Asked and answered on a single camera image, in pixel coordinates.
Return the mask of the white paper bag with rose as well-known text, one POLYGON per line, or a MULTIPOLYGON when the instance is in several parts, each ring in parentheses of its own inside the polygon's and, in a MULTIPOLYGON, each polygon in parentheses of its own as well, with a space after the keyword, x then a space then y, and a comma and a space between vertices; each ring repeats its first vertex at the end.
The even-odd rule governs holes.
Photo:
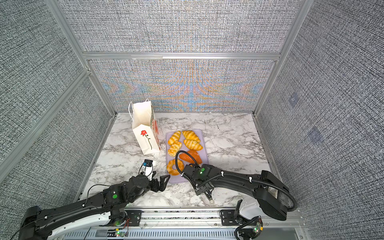
POLYGON ((129 114, 133 121, 132 130, 144 155, 161 151, 159 130, 152 102, 129 103, 129 114))

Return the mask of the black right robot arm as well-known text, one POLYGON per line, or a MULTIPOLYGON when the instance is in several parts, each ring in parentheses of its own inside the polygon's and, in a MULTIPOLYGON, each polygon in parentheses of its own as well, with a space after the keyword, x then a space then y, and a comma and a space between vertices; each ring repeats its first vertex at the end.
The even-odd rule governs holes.
POLYGON ((222 170, 213 165, 189 164, 181 176, 193 186, 196 195, 204 194, 210 201, 215 188, 224 188, 253 197, 269 217, 285 221, 287 212, 297 209, 298 203, 289 188, 275 175, 263 170, 261 174, 246 175, 222 170))

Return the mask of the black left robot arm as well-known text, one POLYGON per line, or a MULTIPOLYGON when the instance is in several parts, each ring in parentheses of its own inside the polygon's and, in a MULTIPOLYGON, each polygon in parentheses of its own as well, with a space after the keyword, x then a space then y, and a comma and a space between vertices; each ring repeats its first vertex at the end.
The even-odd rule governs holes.
POLYGON ((102 192, 66 206, 42 210, 27 209, 21 223, 20 240, 52 240, 79 229, 96 226, 118 227, 128 220, 124 210, 148 191, 163 192, 169 175, 152 179, 145 175, 112 185, 102 192))

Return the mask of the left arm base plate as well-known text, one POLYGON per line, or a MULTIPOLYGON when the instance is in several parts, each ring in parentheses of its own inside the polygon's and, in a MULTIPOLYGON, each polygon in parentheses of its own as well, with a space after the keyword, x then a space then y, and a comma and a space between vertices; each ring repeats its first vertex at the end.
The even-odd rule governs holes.
POLYGON ((138 227, 142 219, 142 210, 126 210, 126 215, 118 221, 119 228, 138 227))

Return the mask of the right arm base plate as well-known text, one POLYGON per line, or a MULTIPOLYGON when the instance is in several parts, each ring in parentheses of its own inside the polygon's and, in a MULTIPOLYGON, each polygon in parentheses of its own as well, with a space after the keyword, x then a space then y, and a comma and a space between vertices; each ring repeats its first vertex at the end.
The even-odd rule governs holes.
POLYGON ((256 216, 250 220, 240 214, 240 208, 243 200, 239 200, 234 210, 220 210, 219 215, 223 226, 242 226, 244 229, 247 226, 253 227, 253 232, 259 234, 263 230, 263 222, 261 216, 256 216))

